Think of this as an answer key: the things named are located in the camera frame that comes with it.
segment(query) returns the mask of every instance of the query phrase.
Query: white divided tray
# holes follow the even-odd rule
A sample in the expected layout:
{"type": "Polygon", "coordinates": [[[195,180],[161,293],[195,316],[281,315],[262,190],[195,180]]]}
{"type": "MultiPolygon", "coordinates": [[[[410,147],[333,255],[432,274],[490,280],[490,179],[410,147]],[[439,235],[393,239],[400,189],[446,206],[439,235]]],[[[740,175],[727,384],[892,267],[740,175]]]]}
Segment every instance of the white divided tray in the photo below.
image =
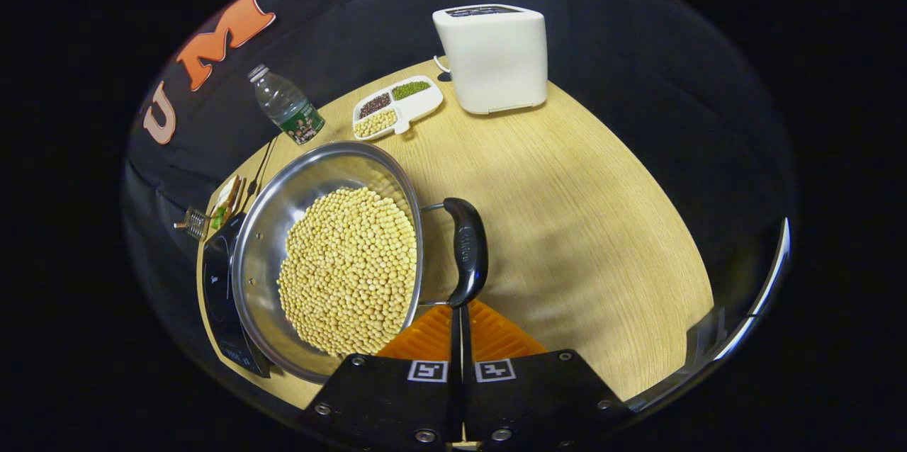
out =
{"type": "Polygon", "coordinates": [[[356,106],[353,107],[353,136],[360,141],[370,141],[373,139],[381,138],[382,136],[385,136],[390,132],[394,132],[396,133],[396,135],[399,135],[400,133],[409,130],[409,123],[411,123],[413,120],[420,119],[428,115],[429,113],[433,113],[434,110],[438,108],[438,106],[440,106],[441,101],[443,100],[444,95],[441,94],[441,89],[438,89],[438,86],[435,85],[434,81],[432,81],[431,78],[418,75],[418,77],[411,77],[398,81],[395,84],[388,85],[388,87],[377,91],[377,93],[370,94],[370,96],[367,96],[362,101],[359,101],[359,103],[356,103],[356,106]],[[394,88],[403,84],[409,84],[411,81],[425,81],[425,83],[428,83],[429,87],[424,91],[418,91],[418,93],[416,94],[410,94],[410,96],[406,96],[402,100],[395,100],[393,93],[394,88]],[[381,96],[381,94],[384,93],[388,93],[388,96],[391,99],[391,103],[376,110],[373,113],[370,113],[366,116],[365,119],[359,119],[359,114],[360,112],[362,112],[362,107],[365,106],[365,104],[369,101],[372,101],[373,99],[381,96]],[[394,109],[394,112],[398,117],[394,125],[380,130],[380,132],[375,133],[375,135],[369,135],[367,137],[360,137],[359,135],[356,135],[356,123],[361,122],[361,120],[370,119],[377,113],[381,113],[382,111],[388,110],[389,108],[394,109]]]}

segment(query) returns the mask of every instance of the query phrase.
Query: stainless steel wok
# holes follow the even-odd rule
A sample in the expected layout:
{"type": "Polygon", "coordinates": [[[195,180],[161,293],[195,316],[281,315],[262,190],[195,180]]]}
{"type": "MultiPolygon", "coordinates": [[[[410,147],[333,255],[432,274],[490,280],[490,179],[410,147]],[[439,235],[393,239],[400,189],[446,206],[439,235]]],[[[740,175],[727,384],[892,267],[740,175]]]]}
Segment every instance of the stainless steel wok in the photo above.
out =
{"type": "Polygon", "coordinates": [[[286,258],[286,235],[315,199],[338,188],[363,186],[394,199],[415,229],[417,269],[402,324],[404,329],[412,323],[420,304],[460,307],[469,303],[485,285],[488,271],[485,228],[470,203],[448,198],[420,209],[412,184],[400,165],[369,143],[332,142],[312,149],[282,168],[262,188],[247,212],[230,260],[234,303],[246,332],[270,361],[304,380],[324,383],[342,359],[299,339],[281,309],[276,280],[281,273],[281,262],[286,258]],[[453,249],[460,277],[447,301],[420,303],[424,274],[421,213],[441,207],[451,213],[456,223],[453,249]]]}

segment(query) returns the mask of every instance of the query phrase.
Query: white toaster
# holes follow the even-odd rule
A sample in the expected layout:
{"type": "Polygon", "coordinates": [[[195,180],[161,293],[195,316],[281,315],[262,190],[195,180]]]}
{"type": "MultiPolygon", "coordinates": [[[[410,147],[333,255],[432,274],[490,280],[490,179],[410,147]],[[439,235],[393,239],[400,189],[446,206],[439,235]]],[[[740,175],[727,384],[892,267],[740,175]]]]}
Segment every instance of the white toaster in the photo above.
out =
{"type": "Polygon", "coordinates": [[[434,28],[460,106],[492,113],[548,98],[548,42],[541,13],[503,4],[435,11],[434,28]]]}

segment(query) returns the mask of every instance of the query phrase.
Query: bottle cap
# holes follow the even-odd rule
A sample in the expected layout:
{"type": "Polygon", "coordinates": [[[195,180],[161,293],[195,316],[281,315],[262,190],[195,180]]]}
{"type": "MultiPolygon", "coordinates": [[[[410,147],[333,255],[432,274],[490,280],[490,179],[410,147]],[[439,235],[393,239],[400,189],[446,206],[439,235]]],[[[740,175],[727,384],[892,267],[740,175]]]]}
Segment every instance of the bottle cap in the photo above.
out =
{"type": "Polygon", "coordinates": [[[265,64],[257,65],[254,70],[249,72],[249,81],[252,81],[252,83],[254,83],[254,81],[262,78],[268,71],[270,70],[268,69],[268,67],[266,67],[265,64]]]}

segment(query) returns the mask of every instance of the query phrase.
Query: letter m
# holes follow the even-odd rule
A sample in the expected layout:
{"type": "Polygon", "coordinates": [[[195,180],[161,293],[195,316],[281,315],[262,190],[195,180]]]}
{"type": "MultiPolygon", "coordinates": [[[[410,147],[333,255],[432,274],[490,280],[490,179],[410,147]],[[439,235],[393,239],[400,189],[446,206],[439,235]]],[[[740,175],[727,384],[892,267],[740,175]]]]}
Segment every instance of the letter m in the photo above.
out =
{"type": "Polygon", "coordinates": [[[176,57],[188,72],[191,90],[197,91],[213,71],[201,59],[220,62],[227,57],[227,33],[230,33],[230,48],[239,48],[275,19],[276,14],[263,12],[256,0],[237,0],[230,4],[213,33],[196,35],[176,57]]]}

